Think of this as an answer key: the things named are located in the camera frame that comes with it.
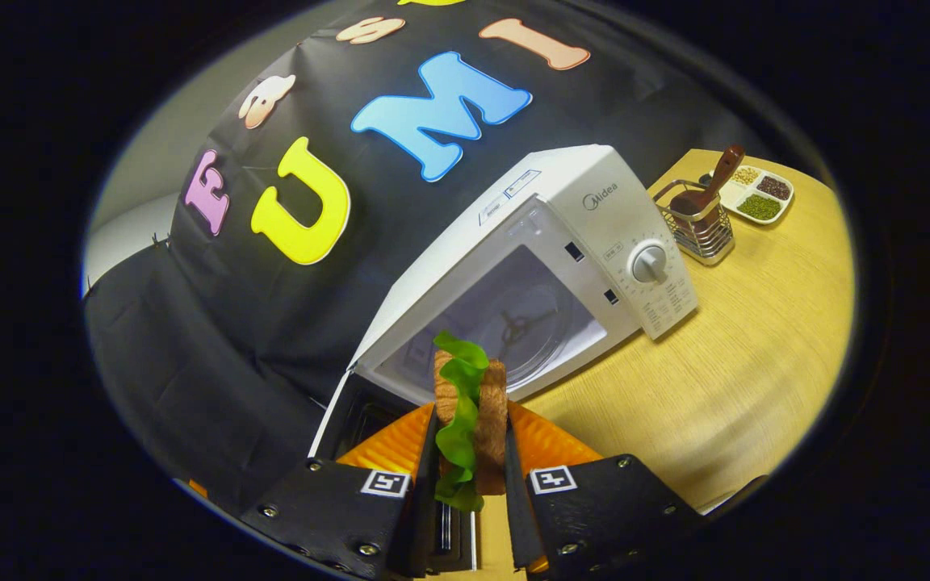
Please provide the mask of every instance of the black fabric backdrop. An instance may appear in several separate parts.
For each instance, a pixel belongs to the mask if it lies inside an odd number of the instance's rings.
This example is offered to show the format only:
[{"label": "black fabric backdrop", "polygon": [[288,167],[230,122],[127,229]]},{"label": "black fabric backdrop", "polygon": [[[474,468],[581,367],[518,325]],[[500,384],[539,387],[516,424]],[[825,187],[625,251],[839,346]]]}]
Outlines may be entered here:
[{"label": "black fabric backdrop", "polygon": [[[335,40],[374,15],[407,25],[372,44]],[[587,48],[591,58],[557,71],[524,48],[479,37],[502,18]],[[527,153],[610,144],[646,185],[690,148],[739,143],[749,155],[798,166],[641,34],[569,3],[381,1],[296,41],[233,95],[176,184],[184,193],[203,151],[218,152],[220,192],[230,199],[220,234],[180,198],[170,249],[130,257],[86,300],[103,385],[125,423],[170,474],[196,479],[226,510],[242,510],[303,458],[324,412],[311,400],[328,403],[388,287]],[[427,97],[418,65],[445,51],[527,89],[533,102],[502,125],[480,125],[480,140],[455,140],[463,158],[427,183],[416,159],[385,136],[352,132],[350,121],[380,95]],[[237,118],[243,99],[265,78],[288,74],[296,75],[292,92],[247,130]],[[249,225],[270,185],[303,224],[320,213],[306,185],[276,173],[300,136],[350,188],[346,231],[315,265],[289,261]]]}]

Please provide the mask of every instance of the white divided tray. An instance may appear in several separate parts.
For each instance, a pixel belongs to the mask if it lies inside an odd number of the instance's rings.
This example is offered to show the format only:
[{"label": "white divided tray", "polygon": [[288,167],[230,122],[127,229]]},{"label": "white divided tray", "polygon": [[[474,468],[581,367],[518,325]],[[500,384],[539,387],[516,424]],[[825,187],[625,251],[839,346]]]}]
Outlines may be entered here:
[{"label": "white divided tray", "polygon": [[[785,214],[787,207],[791,203],[791,199],[794,198],[794,186],[791,185],[790,181],[787,181],[785,178],[778,176],[777,173],[767,172],[765,169],[753,168],[752,165],[742,165],[737,170],[735,170],[735,173],[738,173],[739,170],[745,168],[755,169],[757,172],[759,172],[759,175],[756,176],[756,180],[753,180],[752,183],[745,185],[741,182],[736,182],[734,181],[734,178],[731,178],[730,181],[727,181],[727,183],[723,184],[723,187],[720,188],[720,203],[722,203],[724,208],[726,208],[728,211],[738,214],[746,220],[756,222],[756,224],[772,224],[773,222],[778,221],[778,218]],[[767,192],[757,189],[757,187],[760,185],[760,182],[763,181],[763,178],[767,176],[778,180],[782,184],[785,184],[787,188],[789,188],[790,194],[788,199],[774,198],[774,196],[767,194]],[[750,195],[759,195],[761,198],[772,199],[774,202],[780,203],[781,209],[777,214],[774,215],[773,218],[770,218],[769,220],[753,218],[752,216],[749,216],[749,214],[746,214],[738,209],[738,206],[741,206],[742,203],[745,203],[746,199],[748,199]]]}]

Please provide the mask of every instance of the midea logo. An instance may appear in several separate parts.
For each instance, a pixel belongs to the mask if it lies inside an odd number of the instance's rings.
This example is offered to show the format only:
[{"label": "midea logo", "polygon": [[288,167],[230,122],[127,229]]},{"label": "midea logo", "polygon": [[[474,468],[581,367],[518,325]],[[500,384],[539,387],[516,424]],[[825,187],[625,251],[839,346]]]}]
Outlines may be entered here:
[{"label": "midea logo", "polygon": [[602,189],[600,194],[587,194],[584,196],[584,208],[587,210],[597,210],[598,203],[601,203],[602,199],[608,198],[609,194],[616,191],[616,184],[612,184],[605,189]]}]

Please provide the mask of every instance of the microwave label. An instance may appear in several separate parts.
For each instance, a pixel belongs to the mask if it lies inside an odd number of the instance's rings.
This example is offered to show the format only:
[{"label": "microwave label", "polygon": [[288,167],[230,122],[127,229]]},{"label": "microwave label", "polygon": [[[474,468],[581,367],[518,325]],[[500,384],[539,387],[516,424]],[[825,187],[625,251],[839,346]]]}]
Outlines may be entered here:
[{"label": "microwave label", "polygon": [[533,181],[534,178],[540,175],[540,172],[536,169],[528,169],[526,173],[519,177],[518,180],[513,181],[512,185],[505,188],[505,195],[512,198],[515,194],[519,194],[519,191],[526,187],[526,184]]},{"label": "microwave label", "polygon": [[602,191],[597,192],[597,194],[587,194],[584,196],[584,209],[588,212],[597,210],[598,203],[604,201],[605,198],[608,198],[612,195],[612,192],[616,191],[617,185],[612,184]]},{"label": "microwave label", "polygon": [[497,195],[497,198],[493,202],[488,203],[486,208],[480,212],[480,226],[483,225],[483,222],[486,222],[488,218],[494,215],[495,212],[501,209],[505,205],[507,199],[503,195]]}]

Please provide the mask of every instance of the wooden spoon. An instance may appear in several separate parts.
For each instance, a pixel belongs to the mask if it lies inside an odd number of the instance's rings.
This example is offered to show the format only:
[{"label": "wooden spoon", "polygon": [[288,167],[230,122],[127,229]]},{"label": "wooden spoon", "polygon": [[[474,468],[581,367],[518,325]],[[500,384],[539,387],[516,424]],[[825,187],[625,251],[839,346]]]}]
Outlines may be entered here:
[{"label": "wooden spoon", "polygon": [[[689,189],[681,192],[681,194],[677,194],[674,196],[674,199],[669,201],[669,209],[688,215],[694,215],[705,210],[709,202],[712,202],[713,198],[716,198],[716,194],[720,191],[720,188],[723,187],[723,184],[726,184],[727,180],[730,180],[731,176],[734,175],[735,169],[738,169],[743,159],[745,159],[744,148],[738,144],[732,144],[731,147],[728,147],[727,151],[724,151],[723,155],[720,156],[720,161],[716,162],[716,170],[713,172],[713,179],[709,182],[708,187],[702,190]],[[694,231],[704,232],[711,227],[712,224],[715,224],[718,218],[719,209],[698,222],[694,222]]]}]

